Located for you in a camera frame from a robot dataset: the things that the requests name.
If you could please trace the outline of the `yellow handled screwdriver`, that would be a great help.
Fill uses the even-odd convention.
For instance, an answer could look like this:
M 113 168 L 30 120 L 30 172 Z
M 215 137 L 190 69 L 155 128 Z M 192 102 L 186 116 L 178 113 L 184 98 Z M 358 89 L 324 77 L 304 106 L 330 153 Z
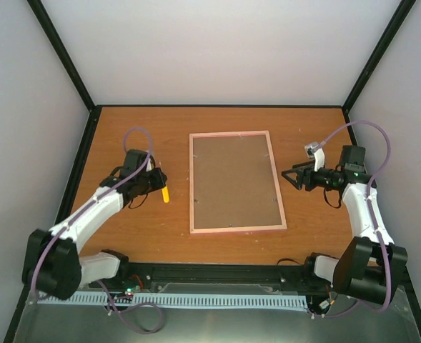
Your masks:
M 168 204 L 170 202 L 170 195 L 169 195 L 169 190 L 167 186 L 164 186 L 162 188 L 162 198 L 164 203 Z

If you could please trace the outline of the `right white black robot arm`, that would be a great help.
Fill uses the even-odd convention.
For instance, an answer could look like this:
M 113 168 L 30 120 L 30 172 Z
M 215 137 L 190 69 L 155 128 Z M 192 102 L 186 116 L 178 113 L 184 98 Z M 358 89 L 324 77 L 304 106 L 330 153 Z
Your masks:
M 337 259 L 313 253 L 305 260 L 308 272 L 328 281 L 339 294 L 386 308 L 392 301 L 407 263 L 406 249 L 395 245 L 377 204 L 377 189 L 365 171 L 365 148 L 345 145 L 333 169 L 325 166 L 318 143 L 305 146 L 308 162 L 282 172 L 296 189 L 336 191 L 338 205 L 350 218 L 352 241 Z

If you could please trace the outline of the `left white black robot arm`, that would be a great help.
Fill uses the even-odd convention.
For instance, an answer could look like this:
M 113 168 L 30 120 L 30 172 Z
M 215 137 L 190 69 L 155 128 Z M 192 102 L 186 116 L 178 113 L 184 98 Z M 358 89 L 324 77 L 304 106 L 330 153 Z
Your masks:
M 166 182 L 166 174 L 149 152 L 130 149 L 124 163 L 72 215 L 47 231 L 30 234 L 21 273 L 24 285 L 60 300 L 98 280 L 125 286 L 130 279 L 128 256 L 110 249 L 89 257 L 79 254 L 110 217 L 130 207 L 135 198 L 165 189 Z

